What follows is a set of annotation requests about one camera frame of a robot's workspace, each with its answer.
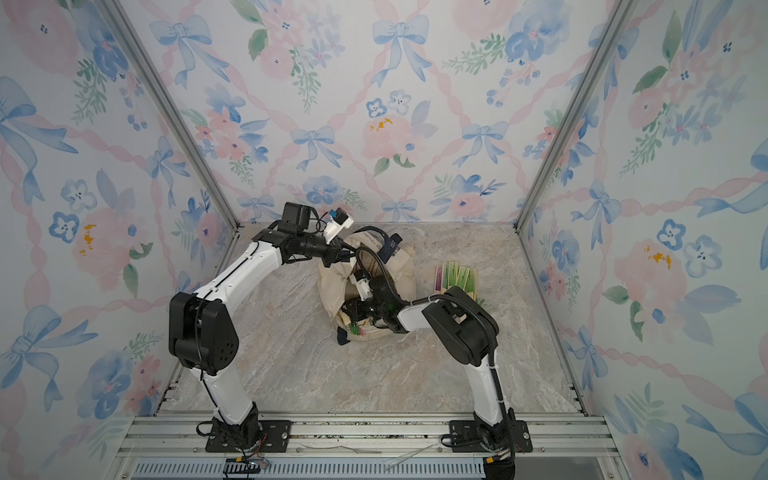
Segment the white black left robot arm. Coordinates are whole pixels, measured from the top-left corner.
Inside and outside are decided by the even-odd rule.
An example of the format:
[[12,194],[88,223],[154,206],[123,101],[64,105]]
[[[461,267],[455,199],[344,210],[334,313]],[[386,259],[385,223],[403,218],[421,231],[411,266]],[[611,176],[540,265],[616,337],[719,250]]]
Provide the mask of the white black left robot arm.
[[241,427],[258,418],[235,365],[240,348],[235,319],[245,300],[284,266],[318,259],[329,267],[351,260],[354,249],[339,235],[353,224],[342,208],[320,215],[309,205],[287,203],[282,217],[258,232],[213,280],[170,300],[168,350],[196,373],[225,425]]

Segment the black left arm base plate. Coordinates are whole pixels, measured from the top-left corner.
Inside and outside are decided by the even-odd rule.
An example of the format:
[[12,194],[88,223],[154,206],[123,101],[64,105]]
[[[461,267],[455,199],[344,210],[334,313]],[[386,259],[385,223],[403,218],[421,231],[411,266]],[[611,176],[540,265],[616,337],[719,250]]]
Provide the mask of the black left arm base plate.
[[292,428],[289,420],[251,420],[244,425],[227,425],[214,418],[207,438],[206,453],[285,453]]

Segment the green bamboo folding fan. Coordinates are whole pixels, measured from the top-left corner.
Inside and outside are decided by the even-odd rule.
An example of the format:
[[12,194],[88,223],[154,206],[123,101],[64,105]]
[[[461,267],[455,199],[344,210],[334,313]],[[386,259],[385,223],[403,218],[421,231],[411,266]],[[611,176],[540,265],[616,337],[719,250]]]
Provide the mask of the green bamboo folding fan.
[[473,299],[477,299],[477,271],[473,268],[469,268],[467,271],[467,279],[464,286],[464,291]]
[[460,265],[458,267],[455,285],[461,289],[465,289],[470,275],[471,269],[467,266]]

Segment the purple bamboo folding fan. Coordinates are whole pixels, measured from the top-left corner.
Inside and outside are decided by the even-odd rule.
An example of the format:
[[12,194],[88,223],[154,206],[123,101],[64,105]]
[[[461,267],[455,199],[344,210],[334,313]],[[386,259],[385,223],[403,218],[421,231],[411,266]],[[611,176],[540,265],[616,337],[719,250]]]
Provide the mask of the purple bamboo folding fan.
[[435,279],[434,279],[434,292],[435,293],[443,293],[443,283],[444,283],[444,266],[438,265],[435,272]]

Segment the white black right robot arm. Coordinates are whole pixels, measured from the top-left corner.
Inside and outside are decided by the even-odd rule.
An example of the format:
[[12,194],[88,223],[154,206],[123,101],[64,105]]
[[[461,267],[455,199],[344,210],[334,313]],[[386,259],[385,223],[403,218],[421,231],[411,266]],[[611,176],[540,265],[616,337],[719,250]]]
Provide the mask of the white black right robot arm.
[[464,290],[453,286],[443,293],[405,300],[379,276],[365,281],[361,296],[345,301],[342,318],[364,320],[379,329],[407,334],[429,329],[467,374],[473,395],[478,443],[487,451],[509,446],[507,407],[496,368],[499,327],[495,319]]

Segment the beige tote bag navy handles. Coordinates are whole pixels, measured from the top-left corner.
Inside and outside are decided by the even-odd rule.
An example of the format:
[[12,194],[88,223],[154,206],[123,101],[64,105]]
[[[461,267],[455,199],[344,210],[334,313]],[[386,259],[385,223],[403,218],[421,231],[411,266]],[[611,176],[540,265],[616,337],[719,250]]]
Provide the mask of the beige tote bag navy handles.
[[401,235],[367,226],[347,237],[361,247],[347,262],[319,267],[321,303],[341,345],[401,333],[397,313],[416,298],[415,246]]

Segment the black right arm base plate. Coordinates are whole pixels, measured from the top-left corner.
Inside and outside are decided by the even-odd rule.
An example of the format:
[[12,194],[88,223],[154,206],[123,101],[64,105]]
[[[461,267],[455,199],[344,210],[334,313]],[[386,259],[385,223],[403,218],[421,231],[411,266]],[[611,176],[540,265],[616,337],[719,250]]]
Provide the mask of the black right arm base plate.
[[441,437],[441,443],[454,453],[501,454],[512,450],[514,453],[530,453],[533,443],[528,424],[519,419],[490,426],[474,420],[452,420],[449,433]]

